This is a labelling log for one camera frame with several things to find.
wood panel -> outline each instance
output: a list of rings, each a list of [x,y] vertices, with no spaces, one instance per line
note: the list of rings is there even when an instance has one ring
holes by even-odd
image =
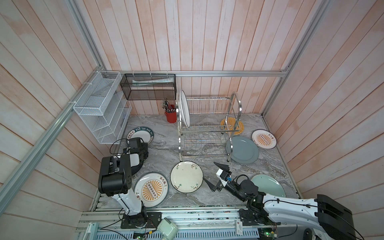
[[[320,2],[77,1],[103,60],[108,61],[106,67],[138,71],[284,69]],[[261,113],[277,80],[181,78],[179,90],[187,96],[229,96],[238,91],[246,113]],[[133,101],[133,105],[137,114],[163,112],[159,101]]]
[[[1,1],[0,30],[3,184],[97,64],[65,2]],[[73,238],[108,155],[74,116],[0,217],[2,238]]]
[[[345,205],[371,239],[384,235],[383,14],[335,1],[265,117],[304,197]]]

yellow coaster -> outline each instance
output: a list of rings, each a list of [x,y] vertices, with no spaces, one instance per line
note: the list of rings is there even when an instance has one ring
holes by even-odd
[[[230,126],[230,130],[233,130],[233,126],[235,125],[235,122],[236,122],[236,119],[235,118],[228,118],[228,125]],[[221,120],[220,122],[220,125],[223,126],[225,124],[225,118],[223,120]],[[244,131],[244,124],[242,123],[242,121],[239,121],[239,126],[237,126],[237,129],[239,129],[240,127],[240,131],[238,132],[235,132],[235,135],[238,135],[240,133],[242,133]]]

dish rack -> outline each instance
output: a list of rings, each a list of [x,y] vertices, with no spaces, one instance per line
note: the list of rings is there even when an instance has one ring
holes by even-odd
[[[101,144],[119,144],[132,107],[126,107],[123,92],[115,93],[119,72],[99,71],[73,109]]]
[[[184,157],[226,157],[231,159],[234,133],[242,114],[242,105],[237,93],[231,97],[187,98],[190,127],[182,122],[180,103],[176,101],[177,130],[179,135],[179,158]],[[234,117],[235,124],[230,125],[228,118]],[[226,151],[227,141],[230,152]]]

gray marble surface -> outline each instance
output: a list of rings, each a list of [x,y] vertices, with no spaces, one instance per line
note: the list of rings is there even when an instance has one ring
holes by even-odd
[[[221,116],[218,116],[217,118],[218,122],[222,119]],[[251,138],[251,133],[254,130],[266,129],[261,116],[258,114],[243,114],[240,120],[244,124],[244,131],[240,136]],[[130,116],[123,136],[125,137],[130,130],[140,126],[151,128],[154,132],[154,138],[149,145],[149,156],[145,160],[140,171],[133,176],[132,185],[134,186],[137,180],[148,172],[159,172],[163,174],[170,184],[171,170],[177,163],[179,163],[176,123],[168,123],[164,115]],[[216,177],[218,167],[214,165],[215,161],[222,164],[228,164],[232,171],[232,176],[246,174],[248,177],[252,178],[256,174],[270,175],[283,186],[287,197],[298,198],[296,190],[284,168],[277,149],[259,150],[259,159],[256,162],[247,165],[238,164],[235,161],[228,163],[225,157],[190,157],[184,158],[183,160],[197,163],[201,167],[204,177],[214,184],[218,181],[218,178]],[[99,205],[105,207],[120,207],[112,198],[102,199],[106,202],[102,202]],[[221,192],[211,192],[208,185],[203,182],[199,189],[189,194],[180,193],[173,187],[170,187],[166,199],[158,206],[198,205],[245,205],[245,203],[229,194],[225,189]]]

red bucket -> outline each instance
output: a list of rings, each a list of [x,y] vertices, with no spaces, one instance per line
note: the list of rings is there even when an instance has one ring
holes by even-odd
[[[169,123],[175,123],[176,122],[176,120],[177,120],[176,112],[174,112],[174,113],[164,112],[164,114],[167,116],[167,121]]]

